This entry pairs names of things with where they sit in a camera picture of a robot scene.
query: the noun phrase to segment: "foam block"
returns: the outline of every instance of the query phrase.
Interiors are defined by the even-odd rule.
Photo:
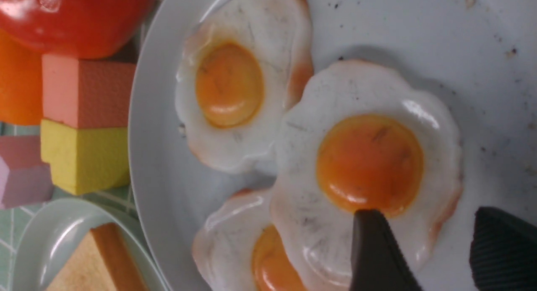
[[[41,156],[52,182],[74,195],[130,182],[127,128],[75,129],[44,119]]]
[[[135,64],[43,55],[43,115],[73,128],[127,127]]]
[[[48,201],[53,190],[39,136],[0,137],[0,208]]]

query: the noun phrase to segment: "toy fried egg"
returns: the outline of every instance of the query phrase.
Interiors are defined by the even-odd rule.
[[[313,74],[306,0],[231,0],[184,44],[176,111],[190,151],[226,173],[273,159],[282,117]]]
[[[310,291],[348,290],[353,213],[387,217],[411,270],[428,260],[460,194],[458,126],[435,96],[361,60],[307,83],[276,138],[271,217]]]
[[[270,190],[242,190],[196,234],[192,255],[213,291],[305,291],[269,215]]]

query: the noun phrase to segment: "toy tomato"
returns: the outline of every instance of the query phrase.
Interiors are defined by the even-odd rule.
[[[114,54],[155,0],[0,0],[0,29],[40,53],[77,58]]]

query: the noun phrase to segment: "orange yolk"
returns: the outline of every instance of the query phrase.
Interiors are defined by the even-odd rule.
[[[402,213],[418,192],[423,152],[410,130],[379,115],[337,123],[317,152],[317,183],[336,206],[354,213]]]
[[[257,60],[236,44],[217,47],[198,68],[196,98],[212,125],[230,128],[246,123],[263,102],[263,75]]]
[[[305,291],[274,225],[265,228],[255,242],[252,272],[259,291]]]

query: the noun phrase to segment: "pink block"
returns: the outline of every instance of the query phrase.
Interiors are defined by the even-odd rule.
[[[48,201],[53,190],[39,136],[0,137],[0,209]]]

